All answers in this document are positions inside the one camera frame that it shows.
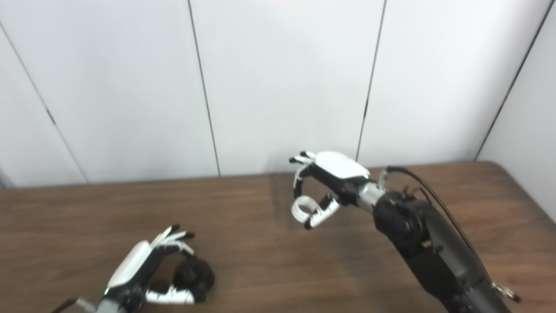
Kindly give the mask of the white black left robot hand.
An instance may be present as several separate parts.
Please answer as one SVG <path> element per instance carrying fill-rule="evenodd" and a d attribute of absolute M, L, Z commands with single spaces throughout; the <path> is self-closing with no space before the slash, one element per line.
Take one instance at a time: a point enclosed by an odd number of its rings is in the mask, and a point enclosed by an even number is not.
<path fill-rule="evenodd" d="M 196 253 L 186 239 L 195 237 L 189 231 L 179 232 L 179 225 L 169 226 L 149 242 L 141 240 L 127 254 L 113 273 L 97 307 L 98 313 L 132 313 L 145 303 L 159 305 L 193 305 L 193 293 L 180 290 L 173 283 L 165 291 L 150 286 L 151 278 L 163 260 L 174 253 L 195 257 Z"/>

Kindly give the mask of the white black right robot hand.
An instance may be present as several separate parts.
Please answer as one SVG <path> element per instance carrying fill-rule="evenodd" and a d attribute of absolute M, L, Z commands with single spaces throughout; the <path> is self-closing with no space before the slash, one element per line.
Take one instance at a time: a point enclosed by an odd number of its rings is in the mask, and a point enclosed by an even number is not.
<path fill-rule="evenodd" d="M 301 165 L 295 173 L 291 212 L 307 230 L 320 225 L 342 206 L 358 206 L 359 189 L 370 183 L 370 173 L 366 168 L 336 151 L 317 154 L 301 151 L 288 162 Z M 319 203 L 302 192 L 304 180 L 308 177 L 330 190 Z"/>

